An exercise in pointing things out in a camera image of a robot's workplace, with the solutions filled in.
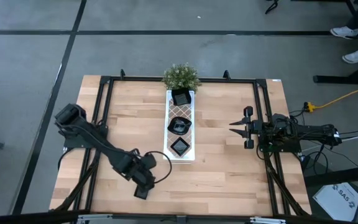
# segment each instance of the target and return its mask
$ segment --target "white lattice tray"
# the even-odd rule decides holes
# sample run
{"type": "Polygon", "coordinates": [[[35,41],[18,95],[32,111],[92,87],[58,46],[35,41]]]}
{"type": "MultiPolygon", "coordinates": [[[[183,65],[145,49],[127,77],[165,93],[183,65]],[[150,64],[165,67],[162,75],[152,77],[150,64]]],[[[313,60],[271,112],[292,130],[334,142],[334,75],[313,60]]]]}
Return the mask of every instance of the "white lattice tray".
{"type": "Polygon", "coordinates": [[[167,101],[165,104],[165,132],[164,132],[164,149],[163,152],[169,157],[169,159],[172,162],[175,163],[190,163],[191,161],[195,160],[195,131],[194,131],[194,127],[195,127],[195,110],[194,110],[194,105],[195,105],[195,97],[194,97],[194,91],[190,91],[190,96],[191,96],[191,104],[187,104],[187,105],[181,105],[181,106],[175,106],[173,105],[173,100],[172,100],[172,95],[171,95],[171,90],[167,91],[167,101]],[[179,136],[177,134],[173,134],[170,131],[168,131],[168,125],[171,122],[171,119],[176,117],[176,116],[181,116],[183,118],[189,119],[191,121],[191,127],[189,129],[189,131],[182,135],[179,136]],[[187,151],[185,152],[184,155],[179,156],[177,153],[175,153],[172,149],[171,149],[171,145],[179,138],[183,138],[187,144],[190,145],[190,148],[187,149],[187,151]]]}

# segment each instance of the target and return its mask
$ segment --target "white box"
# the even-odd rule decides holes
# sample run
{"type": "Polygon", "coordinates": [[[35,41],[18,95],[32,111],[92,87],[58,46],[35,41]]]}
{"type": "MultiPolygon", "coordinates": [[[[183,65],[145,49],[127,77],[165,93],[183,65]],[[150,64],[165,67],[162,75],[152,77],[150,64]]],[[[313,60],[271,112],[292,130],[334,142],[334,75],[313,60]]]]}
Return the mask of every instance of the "white box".
{"type": "Polygon", "coordinates": [[[174,106],[172,101],[171,90],[167,91],[167,100],[165,102],[165,131],[164,131],[164,149],[163,152],[169,157],[172,163],[191,163],[196,159],[195,153],[195,94],[194,91],[190,91],[191,103],[187,105],[174,106]],[[182,116],[191,121],[191,127],[187,134],[179,136],[168,131],[168,125],[172,118],[176,116],[182,116]],[[172,152],[170,146],[179,137],[182,137],[189,145],[190,148],[186,154],[181,157],[172,152]]]}
{"type": "Polygon", "coordinates": [[[348,183],[325,185],[313,198],[331,218],[349,222],[353,220],[358,193],[348,183]]]}

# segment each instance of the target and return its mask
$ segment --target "person's foot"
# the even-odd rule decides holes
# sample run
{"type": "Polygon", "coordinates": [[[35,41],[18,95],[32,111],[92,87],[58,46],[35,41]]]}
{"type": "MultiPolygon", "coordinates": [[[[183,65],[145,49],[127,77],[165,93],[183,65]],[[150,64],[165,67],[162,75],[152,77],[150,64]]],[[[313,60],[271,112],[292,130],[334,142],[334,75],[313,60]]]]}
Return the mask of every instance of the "person's foot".
{"type": "Polygon", "coordinates": [[[346,63],[358,63],[358,51],[343,55],[342,60],[346,63]]]}
{"type": "Polygon", "coordinates": [[[350,37],[355,37],[358,35],[358,29],[352,30],[347,26],[332,28],[329,32],[336,37],[342,37],[345,39],[351,39],[350,37]]]}

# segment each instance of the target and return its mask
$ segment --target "concrete floor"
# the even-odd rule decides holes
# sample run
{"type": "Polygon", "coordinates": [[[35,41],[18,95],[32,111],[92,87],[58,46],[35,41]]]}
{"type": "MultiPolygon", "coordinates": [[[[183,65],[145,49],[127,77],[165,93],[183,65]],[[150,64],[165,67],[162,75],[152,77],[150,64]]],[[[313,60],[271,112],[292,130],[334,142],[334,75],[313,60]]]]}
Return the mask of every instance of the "concrete floor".
{"type": "MultiPolygon", "coordinates": [[[[344,3],[280,1],[265,15],[265,1],[88,0],[80,30],[328,30],[351,16],[344,3]]],[[[71,30],[80,0],[7,2],[0,0],[0,29],[71,30]]],[[[0,215],[9,213],[19,179],[63,57],[67,35],[0,35],[0,215]]],[[[304,101],[318,105],[358,89],[357,85],[317,85],[313,75],[344,76],[358,69],[341,55],[358,40],[335,37],[221,35],[77,36],[53,114],[76,101],[83,75],[161,76],[172,63],[189,62],[202,77],[278,78],[289,110],[304,101]]],[[[358,94],[313,114],[307,124],[358,129],[358,94]]],[[[23,212],[48,210],[63,138],[53,120],[45,137],[23,212]]],[[[358,140],[337,148],[358,164],[358,140]]],[[[330,169],[353,167],[326,153],[330,169]]]]}

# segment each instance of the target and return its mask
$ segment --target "wooden tabletop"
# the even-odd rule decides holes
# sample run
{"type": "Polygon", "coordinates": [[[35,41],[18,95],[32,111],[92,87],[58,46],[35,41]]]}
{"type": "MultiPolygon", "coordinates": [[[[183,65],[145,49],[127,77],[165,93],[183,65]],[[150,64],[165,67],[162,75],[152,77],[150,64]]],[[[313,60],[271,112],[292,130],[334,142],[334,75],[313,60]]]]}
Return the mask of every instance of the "wooden tabletop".
{"type": "MultiPolygon", "coordinates": [[[[88,121],[93,114],[99,80],[100,76],[84,76],[76,102],[86,110],[88,121]]],[[[267,84],[273,114],[288,114],[281,81],[267,80],[267,84]]],[[[103,92],[102,102],[107,89],[103,92]]],[[[138,148],[141,154],[162,151],[165,95],[166,89],[161,82],[115,81],[108,117],[108,140],[127,151],[138,148]]],[[[195,98],[196,160],[192,164],[174,164],[171,175],[156,184],[147,200],[142,200],[133,196],[135,183],[126,181],[113,171],[107,157],[102,155],[92,212],[243,216],[272,214],[264,162],[257,158],[255,149],[244,149],[244,140],[229,131],[229,123],[243,117],[245,106],[256,109],[252,85],[204,83],[195,98]]],[[[252,119],[257,119],[256,112],[252,119]]],[[[75,149],[62,160],[50,208],[59,206],[73,190],[80,175],[83,155],[84,149],[75,149]]],[[[310,213],[300,163],[292,154],[280,155],[286,186],[303,209],[310,213]]],[[[168,172],[169,165],[161,155],[156,154],[155,157],[157,166],[152,172],[159,179],[168,172]]],[[[81,208],[85,204],[85,195],[81,208]]],[[[276,195],[279,210],[282,211],[277,187],[276,195]]]]}

